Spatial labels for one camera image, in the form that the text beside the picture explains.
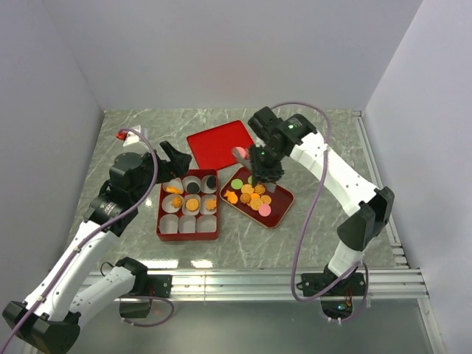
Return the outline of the black sandwich cookie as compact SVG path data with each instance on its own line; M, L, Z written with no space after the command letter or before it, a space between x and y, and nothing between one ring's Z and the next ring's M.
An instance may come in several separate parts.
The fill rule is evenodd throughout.
M211 190L214 190L216 188L216 185L217 185L217 178L216 176L209 176L206 180L206 186L211 189Z
M196 181L190 181L186 185L186 191L189 194L198 194L200 192L200 184Z

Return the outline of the red box lid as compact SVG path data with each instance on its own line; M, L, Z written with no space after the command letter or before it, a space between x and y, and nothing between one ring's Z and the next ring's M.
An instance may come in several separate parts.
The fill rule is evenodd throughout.
M236 163L233 148L249 148L253 143L249 132L240 120L194 133L187 143L202 170L221 170Z

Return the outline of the red cookie box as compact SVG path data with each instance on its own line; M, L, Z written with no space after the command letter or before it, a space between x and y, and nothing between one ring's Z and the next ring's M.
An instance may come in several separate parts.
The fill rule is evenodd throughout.
M156 234L162 242L218 239L218 172L189 170L163 183Z

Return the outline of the orange sandwich cookie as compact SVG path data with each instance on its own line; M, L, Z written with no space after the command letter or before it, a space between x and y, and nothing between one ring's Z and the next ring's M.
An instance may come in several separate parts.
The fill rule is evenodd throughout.
M186 201L185 207L188 211L195 212L195 211L199 210L200 202L196 198L189 198Z
M262 201L261 198L253 198L253 199L250 200L249 206L253 210L258 211L262 204L263 204L263 201Z

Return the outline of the pink round cookie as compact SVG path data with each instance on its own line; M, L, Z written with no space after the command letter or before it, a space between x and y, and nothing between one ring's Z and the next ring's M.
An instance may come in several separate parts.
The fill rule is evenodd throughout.
M271 214L271 206L269 204L261 204L258 212L262 217L268 217Z

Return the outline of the orange flower cookie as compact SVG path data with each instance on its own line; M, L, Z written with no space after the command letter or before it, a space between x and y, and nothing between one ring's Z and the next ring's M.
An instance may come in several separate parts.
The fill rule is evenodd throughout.
M217 201L213 198L207 199L205 203L206 210L212 211L215 210L217 207Z

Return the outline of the metal tongs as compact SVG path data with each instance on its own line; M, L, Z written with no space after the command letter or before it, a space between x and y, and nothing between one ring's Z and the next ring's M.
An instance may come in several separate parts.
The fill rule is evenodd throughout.
M249 151L246 149L247 156L245 158L239 156L237 152L235 151L235 148L232 148L232 155L236 159L238 163L243 165L247 170L251 172L251 162L250 162L250 156L249 156ZM269 191L269 192L275 192L277 185L272 182L263 182L264 187Z

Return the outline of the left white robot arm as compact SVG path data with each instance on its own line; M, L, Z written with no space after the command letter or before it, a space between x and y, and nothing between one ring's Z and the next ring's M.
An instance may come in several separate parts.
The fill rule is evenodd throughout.
M80 286L93 265L116 243L138 214L139 205L156 184L187 174L191 155L169 142L154 150L124 152L109 170L109 177L84 213L74 240L39 286L23 301L11 301L2 316L13 334L43 353L67 353L89 318L124 295L149 294L148 269L125 257L87 291Z

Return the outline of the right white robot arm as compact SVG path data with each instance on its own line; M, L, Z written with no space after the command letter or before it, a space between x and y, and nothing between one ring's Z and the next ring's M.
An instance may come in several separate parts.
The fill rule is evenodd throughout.
M395 194L363 178L328 144L327 136L301 114L282 119L269 107L256 111L249 127L263 145L249 148L249 169L254 183L273 186L289 157L315 176L340 203L347 219L337 228L339 244L327 264L326 289L342 294L350 287L351 267L359 264L370 241L388 224Z

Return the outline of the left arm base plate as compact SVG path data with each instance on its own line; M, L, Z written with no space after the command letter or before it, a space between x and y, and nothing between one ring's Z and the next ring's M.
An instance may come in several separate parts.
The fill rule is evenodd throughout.
M173 277L170 274L151 274L138 276L130 291L124 296L157 296L169 298Z

